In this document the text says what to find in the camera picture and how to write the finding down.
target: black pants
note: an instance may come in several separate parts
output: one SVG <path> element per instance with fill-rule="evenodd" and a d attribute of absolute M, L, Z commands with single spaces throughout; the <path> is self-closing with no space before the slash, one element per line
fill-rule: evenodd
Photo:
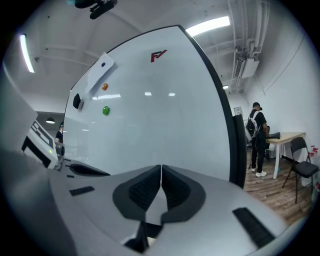
<path fill-rule="evenodd" d="M 262 165 L 264 164 L 265 151 L 266 151 L 267 143 L 266 138 L 264 136 L 255 137 L 252 139 L 252 156 L 251 156 L 251 165 L 252 168 L 256 168 L 256 161 L 258 155 L 258 168 L 256 170 L 257 173 L 262 172 Z"/>

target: white table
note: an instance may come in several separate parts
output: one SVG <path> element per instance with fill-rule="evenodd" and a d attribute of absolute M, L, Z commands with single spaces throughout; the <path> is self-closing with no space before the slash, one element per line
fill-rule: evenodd
<path fill-rule="evenodd" d="M 266 140 L 267 143 L 274 144 L 276 145 L 276 156 L 275 156 L 275 167 L 274 167 L 274 173 L 273 173 L 273 178 L 277 178 L 277 173 L 278 173 L 278 168 L 279 168 L 279 158 L 280 155 L 282 156 L 282 150 L 280 150 L 280 146 L 291 142 L 293 139 L 297 137 L 305 137 L 306 133 L 305 132 L 281 132 L 281 136 L 279 139 L 277 138 L 269 138 Z"/>

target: orange magnet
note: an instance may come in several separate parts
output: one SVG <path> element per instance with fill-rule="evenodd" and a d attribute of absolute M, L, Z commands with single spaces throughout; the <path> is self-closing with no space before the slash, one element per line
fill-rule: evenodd
<path fill-rule="evenodd" d="M 103 85 L 102 85 L 102 90 L 106 90 L 108 88 L 108 84 L 107 83 L 104 83 Z"/>

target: green magnet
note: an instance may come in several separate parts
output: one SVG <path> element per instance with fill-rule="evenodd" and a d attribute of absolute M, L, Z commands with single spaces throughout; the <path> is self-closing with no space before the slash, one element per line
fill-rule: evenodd
<path fill-rule="evenodd" d="M 102 113 L 106 116 L 109 115 L 109 112 L 110 112 L 110 108 L 108 106 L 105 106 L 102 110 Z"/>

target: wooden floor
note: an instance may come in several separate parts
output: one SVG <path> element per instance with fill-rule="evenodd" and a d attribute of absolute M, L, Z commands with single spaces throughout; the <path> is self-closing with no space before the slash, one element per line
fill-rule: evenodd
<path fill-rule="evenodd" d="M 311 188 L 303 188 L 301 181 L 298 184 L 298 197 L 296 199 L 296 180 L 295 178 L 288 179 L 284 188 L 287 175 L 291 168 L 291 162 L 280 159 L 279 167 L 281 171 L 278 172 L 277 178 L 273 179 L 276 159 L 268 161 L 266 158 L 263 162 L 263 171 L 266 172 L 265 177 L 256 177 L 255 172 L 248 170 L 250 164 L 250 152 L 247 155 L 247 171 L 245 176 L 244 190 L 253 197 L 265 203 L 273 209 L 278 215 L 291 225 L 296 220 L 307 215 L 311 210 Z"/>

